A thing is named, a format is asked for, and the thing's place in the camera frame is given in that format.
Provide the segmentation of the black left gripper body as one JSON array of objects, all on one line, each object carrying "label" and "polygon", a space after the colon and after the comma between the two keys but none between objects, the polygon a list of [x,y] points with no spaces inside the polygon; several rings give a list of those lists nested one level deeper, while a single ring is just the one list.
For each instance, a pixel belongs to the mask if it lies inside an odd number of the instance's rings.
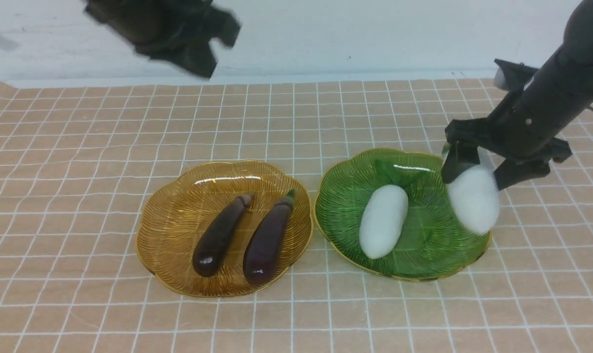
[{"label": "black left gripper body", "polygon": [[210,0],[88,0],[84,11],[136,54],[204,79],[217,65],[211,40],[232,48],[242,27],[232,12]]}]

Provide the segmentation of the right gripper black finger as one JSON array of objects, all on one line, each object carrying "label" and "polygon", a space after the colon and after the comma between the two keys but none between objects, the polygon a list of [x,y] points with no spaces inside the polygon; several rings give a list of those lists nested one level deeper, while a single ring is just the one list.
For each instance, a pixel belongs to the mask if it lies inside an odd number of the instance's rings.
[{"label": "right gripper black finger", "polygon": [[530,179],[544,178],[548,174],[550,174],[549,163],[542,160],[518,163],[505,159],[493,172],[500,191]]},{"label": "right gripper black finger", "polygon": [[453,183],[464,172],[481,164],[478,146],[464,141],[447,142],[442,155],[444,163],[440,175],[446,184]]}]

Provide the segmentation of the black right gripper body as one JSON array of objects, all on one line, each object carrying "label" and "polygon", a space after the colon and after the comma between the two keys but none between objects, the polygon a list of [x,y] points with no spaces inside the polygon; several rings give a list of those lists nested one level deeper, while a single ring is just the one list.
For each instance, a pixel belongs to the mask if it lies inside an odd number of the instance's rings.
[{"label": "black right gripper body", "polygon": [[518,163],[563,163],[572,152],[557,134],[571,121],[572,108],[563,105],[499,105],[486,118],[451,121],[445,136],[448,143],[472,143]]}]

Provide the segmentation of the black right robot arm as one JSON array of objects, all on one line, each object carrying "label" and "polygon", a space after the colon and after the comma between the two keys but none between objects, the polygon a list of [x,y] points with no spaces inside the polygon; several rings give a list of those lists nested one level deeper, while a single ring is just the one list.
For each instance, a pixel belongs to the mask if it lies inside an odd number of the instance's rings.
[{"label": "black right robot arm", "polygon": [[563,42],[539,69],[496,59],[506,96],[486,118],[455,119],[445,128],[450,150],[441,170],[451,184],[480,165],[478,148],[503,158],[493,176],[498,190],[550,174],[550,161],[572,155],[557,135],[593,107],[593,0],[581,1]]}]

